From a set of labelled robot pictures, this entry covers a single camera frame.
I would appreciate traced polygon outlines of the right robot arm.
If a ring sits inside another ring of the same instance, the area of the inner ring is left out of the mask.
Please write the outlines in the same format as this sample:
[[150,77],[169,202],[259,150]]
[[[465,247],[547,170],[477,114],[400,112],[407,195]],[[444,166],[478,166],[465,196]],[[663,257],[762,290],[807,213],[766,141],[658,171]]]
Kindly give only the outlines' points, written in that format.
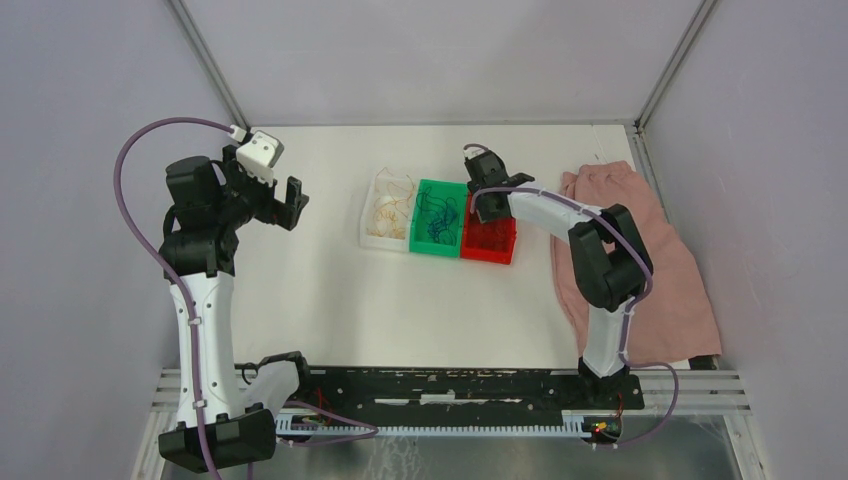
[[636,305],[653,286],[653,266],[631,212],[601,208],[549,191],[526,173],[511,175],[487,147],[463,148],[470,211],[483,223],[513,218],[564,242],[579,293],[589,305],[577,392],[591,408],[618,393],[629,372],[627,338]]

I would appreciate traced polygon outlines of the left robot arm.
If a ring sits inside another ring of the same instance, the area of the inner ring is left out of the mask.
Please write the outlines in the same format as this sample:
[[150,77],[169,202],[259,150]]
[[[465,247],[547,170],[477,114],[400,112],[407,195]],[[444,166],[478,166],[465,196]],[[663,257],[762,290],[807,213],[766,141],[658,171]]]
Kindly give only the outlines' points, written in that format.
[[177,313],[181,387],[176,425],[158,438],[160,455],[194,473],[268,460],[277,414],[285,402],[307,404],[315,382],[294,351],[261,360],[240,389],[231,322],[237,231],[252,220],[292,230],[309,198],[294,177],[279,201],[274,184],[239,162],[204,156],[169,165],[166,185],[173,204],[159,254]]

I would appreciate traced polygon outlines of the red plastic bin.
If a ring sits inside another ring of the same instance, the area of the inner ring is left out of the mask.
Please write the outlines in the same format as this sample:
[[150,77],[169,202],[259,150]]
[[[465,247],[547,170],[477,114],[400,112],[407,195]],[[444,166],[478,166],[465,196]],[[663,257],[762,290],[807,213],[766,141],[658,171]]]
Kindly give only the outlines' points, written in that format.
[[460,244],[461,259],[510,265],[516,239],[515,219],[482,224],[471,212],[471,196],[468,196]]

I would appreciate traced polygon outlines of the green plastic bin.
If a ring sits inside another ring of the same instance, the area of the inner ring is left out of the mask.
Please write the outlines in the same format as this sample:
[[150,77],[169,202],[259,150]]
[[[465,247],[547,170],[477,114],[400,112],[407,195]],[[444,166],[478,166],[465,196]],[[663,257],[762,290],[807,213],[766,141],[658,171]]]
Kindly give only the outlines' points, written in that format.
[[422,179],[415,198],[409,250],[458,258],[467,197],[465,184]]

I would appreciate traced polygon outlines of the clear plastic bin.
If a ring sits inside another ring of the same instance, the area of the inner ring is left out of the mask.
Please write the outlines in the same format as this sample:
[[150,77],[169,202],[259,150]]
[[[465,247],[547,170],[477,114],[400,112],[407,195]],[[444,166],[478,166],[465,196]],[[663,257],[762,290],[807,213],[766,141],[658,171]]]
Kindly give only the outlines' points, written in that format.
[[409,252],[410,227],[419,183],[409,175],[379,170],[370,182],[359,221],[359,245]]

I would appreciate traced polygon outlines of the pink cloth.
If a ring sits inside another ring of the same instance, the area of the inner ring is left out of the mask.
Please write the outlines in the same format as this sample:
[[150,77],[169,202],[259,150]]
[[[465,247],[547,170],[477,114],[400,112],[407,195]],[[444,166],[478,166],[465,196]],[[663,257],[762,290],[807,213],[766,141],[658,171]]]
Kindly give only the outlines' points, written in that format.
[[632,213],[653,263],[653,289],[640,302],[628,335],[634,363],[678,362],[720,355],[718,325],[694,256],[667,221],[648,182],[625,161],[583,165],[562,174],[560,193]]

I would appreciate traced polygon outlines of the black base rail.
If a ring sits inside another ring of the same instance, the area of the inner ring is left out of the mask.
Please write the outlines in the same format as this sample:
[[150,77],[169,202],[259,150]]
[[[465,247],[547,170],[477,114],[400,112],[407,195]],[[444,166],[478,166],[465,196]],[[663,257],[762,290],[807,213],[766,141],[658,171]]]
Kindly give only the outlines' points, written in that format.
[[565,411],[645,407],[633,374],[601,392],[575,370],[551,369],[314,366],[293,398],[381,428],[557,426]]

